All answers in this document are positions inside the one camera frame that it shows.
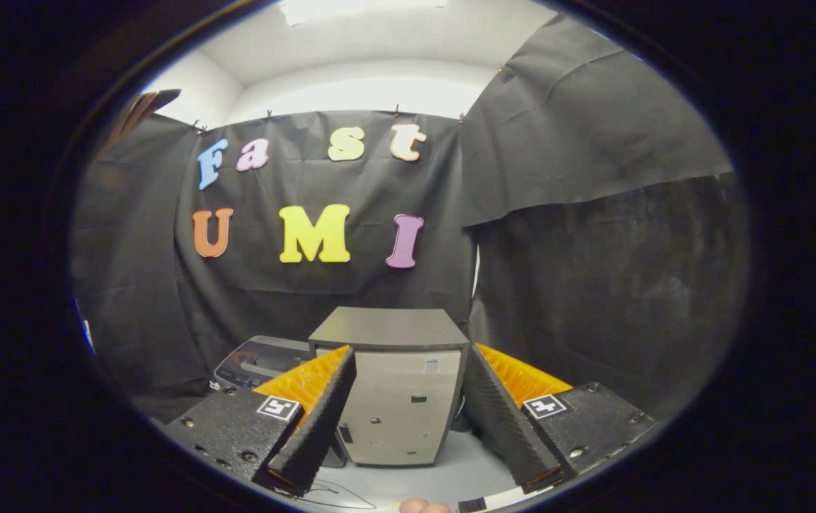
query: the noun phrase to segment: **cable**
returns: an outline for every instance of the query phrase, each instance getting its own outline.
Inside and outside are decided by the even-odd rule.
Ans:
[[[455,419],[459,418],[459,413],[462,412],[463,408],[464,408],[464,394],[462,394],[462,405],[459,406],[459,411],[455,412],[455,416],[453,417],[453,422],[455,422]]]

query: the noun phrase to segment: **label sticker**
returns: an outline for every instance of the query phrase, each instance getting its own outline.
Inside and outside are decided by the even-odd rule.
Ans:
[[[283,421],[291,420],[291,416],[296,412],[296,407],[300,406],[296,400],[281,399],[280,397],[268,396],[258,412]]]
[[[524,402],[525,408],[535,419],[549,417],[555,413],[564,412],[567,406],[559,402],[553,395],[544,395]]]
[[[439,360],[427,360],[426,363],[423,364],[423,373],[424,374],[435,374],[440,370],[440,361]]]

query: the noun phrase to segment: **orange letter u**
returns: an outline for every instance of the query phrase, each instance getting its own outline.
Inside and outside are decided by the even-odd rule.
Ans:
[[[195,250],[206,259],[220,257],[227,250],[227,240],[231,231],[231,215],[234,215],[232,208],[219,208],[215,212],[218,218],[218,242],[208,244],[208,220],[212,218],[209,210],[200,210],[192,215],[194,225],[192,236],[195,239]]]

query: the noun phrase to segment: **floor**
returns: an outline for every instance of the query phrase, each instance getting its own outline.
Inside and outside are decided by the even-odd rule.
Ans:
[[[469,432],[450,431],[433,467],[320,467],[313,489],[300,499],[327,511],[372,509],[396,512],[407,499],[449,504],[516,488],[508,468]]]

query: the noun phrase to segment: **black fabric backdrop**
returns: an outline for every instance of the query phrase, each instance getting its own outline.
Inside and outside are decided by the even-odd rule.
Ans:
[[[470,337],[573,386],[668,418],[733,337],[750,254],[733,173],[526,208],[474,236]]]
[[[723,148],[649,66],[555,17],[464,119],[470,337],[650,415],[690,400],[743,305],[746,211]]]
[[[389,150],[392,125],[417,123],[426,142],[405,162]],[[357,160],[329,159],[329,137],[341,127],[362,127],[365,152]],[[176,215],[177,277],[186,319],[206,364],[214,368],[253,335],[305,341],[336,306],[445,309],[467,324],[474,252],[460,227],[462,175],[457,120],[372,111],[304,113],[237,123],[202,137],[186,167]],[[219,178],[203,191],[195,156],[222,138]],[[267,138],[269,159],[238,172],[250,140]],[[329,204],[346,204],[350,261],[281,263],[289,205],[316,223]],[[229,246],[203,259],[192,239],[192,213],[234,209]],[[416,266],[394,269],[386,259],[395,244],[397,214],[424,219],[414,248]],[[209,240],[217,237],[217,220]]]
[[[464,118],[463,221],[729,172],[700,114],[644,62],[557,16]]]
[[[199,139],[185,123],[151,116],[89,167],[76,202],[78,305],[108,377],[148,415],[162,397],[208,390],[209,369],[182,321],[173,250],[180,183]]]

